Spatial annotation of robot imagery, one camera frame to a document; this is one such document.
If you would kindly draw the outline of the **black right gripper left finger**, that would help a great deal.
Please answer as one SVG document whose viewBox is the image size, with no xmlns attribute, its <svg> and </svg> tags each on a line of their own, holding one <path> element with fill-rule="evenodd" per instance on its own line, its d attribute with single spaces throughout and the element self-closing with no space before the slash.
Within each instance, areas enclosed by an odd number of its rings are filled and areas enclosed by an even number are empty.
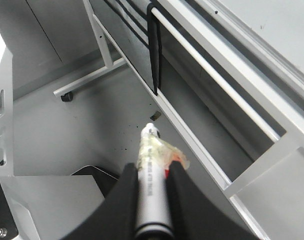
<svg viewBox="0 0 304 240">
<path fill-rule="evenodd" d="M 125 165 L 100 206 L 64 240 L 133 240 L 137 214 L 138 171 Z"/>
</svg>

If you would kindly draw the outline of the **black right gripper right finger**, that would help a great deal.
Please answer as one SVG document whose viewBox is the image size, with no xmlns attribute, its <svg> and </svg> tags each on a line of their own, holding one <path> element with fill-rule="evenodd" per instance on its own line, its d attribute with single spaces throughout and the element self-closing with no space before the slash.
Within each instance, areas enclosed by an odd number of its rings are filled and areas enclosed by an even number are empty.
<svg viewBox="0 0 304 240">
<path fill-rule="evenodd" d="M 258 239 L 221 212 L 178 161 L 169 167 L 166 189 L 176 240 Z"/>
</svg>

